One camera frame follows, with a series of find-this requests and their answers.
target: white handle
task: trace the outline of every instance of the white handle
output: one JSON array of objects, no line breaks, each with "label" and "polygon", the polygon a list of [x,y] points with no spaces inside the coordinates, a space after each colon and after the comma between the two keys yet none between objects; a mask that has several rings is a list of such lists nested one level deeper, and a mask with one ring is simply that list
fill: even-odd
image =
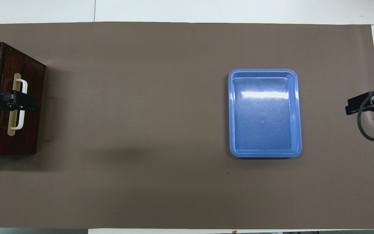
[{"label": "white handle", "polygon": [[[17,79],[17,81],[22,83],[21,92],[27,93],[27,89],[28,89],[27,81],[23,79]],[[24,126],[24,115],[25,115],[25,111],[23,110],[19,111],[18,125],[16,127],[11,127],[12,130],[22,129],[22,126]]]}]

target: brown table surface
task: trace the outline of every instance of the brown table surface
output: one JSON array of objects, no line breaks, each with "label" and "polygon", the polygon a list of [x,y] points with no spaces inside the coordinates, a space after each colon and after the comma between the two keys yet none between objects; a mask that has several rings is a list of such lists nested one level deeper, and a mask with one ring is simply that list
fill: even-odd
[{"label": "brown table surface", "polygon": [[[374,142],[344,112],[374,90],[369,25],[13,24],[0,41],[47,65],[37,154],[0,157],[0,227],[374,228]],[[230,153],[236,68],[297,72],[297,158]]]}]

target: blue plastic tray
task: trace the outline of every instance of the blue plastic tray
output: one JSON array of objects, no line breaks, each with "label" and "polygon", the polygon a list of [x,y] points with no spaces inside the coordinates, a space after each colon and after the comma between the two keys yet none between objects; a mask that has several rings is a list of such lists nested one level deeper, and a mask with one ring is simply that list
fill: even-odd
[{"label": "blue plastic tray", "polygon": [[230,151],[241,158],[301,153],[297,74],[290,69],[236,69],[229,74]]}]

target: dark brown wooden box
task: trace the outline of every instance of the dark brown wooden box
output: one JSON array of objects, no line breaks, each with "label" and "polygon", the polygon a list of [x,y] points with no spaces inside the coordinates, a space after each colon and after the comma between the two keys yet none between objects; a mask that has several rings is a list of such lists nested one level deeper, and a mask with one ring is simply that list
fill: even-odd
[{"label": "dark brown wooden box", "polygon": [[25,112],[24,126],[14,136],[7,133],[9,111],[0,116],[0,155],[35,154],[46,66],[13,47],[0,43],[0,93],[12,90],[14,74],[28,82],[28,94],[35,96],[38,113]]}]

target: black cable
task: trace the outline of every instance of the black cable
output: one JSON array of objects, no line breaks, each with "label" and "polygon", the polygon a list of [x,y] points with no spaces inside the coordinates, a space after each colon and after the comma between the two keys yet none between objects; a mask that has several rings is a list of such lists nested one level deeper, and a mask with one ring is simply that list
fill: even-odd
[{"label": "black cable", "polygon": [[360,119],[360,117],[362,116],[362,112],[363,112],[363,109],[365,108],[365,105],[366,105],[366,102],[368,102],[368,100],[374,96],[374,92],[369,94],[361,103],[360,107],[359,107],[359,112],[357,113],[357,126],[359,127],[359,130],[360,132],[362,133],[363,136],[365,136],[366,139],[368,140],[371,140],[371,141],[374,141],[374,137],[371,137],[369,136],[365,130],[363,129],[362,127],[362,120]]}]

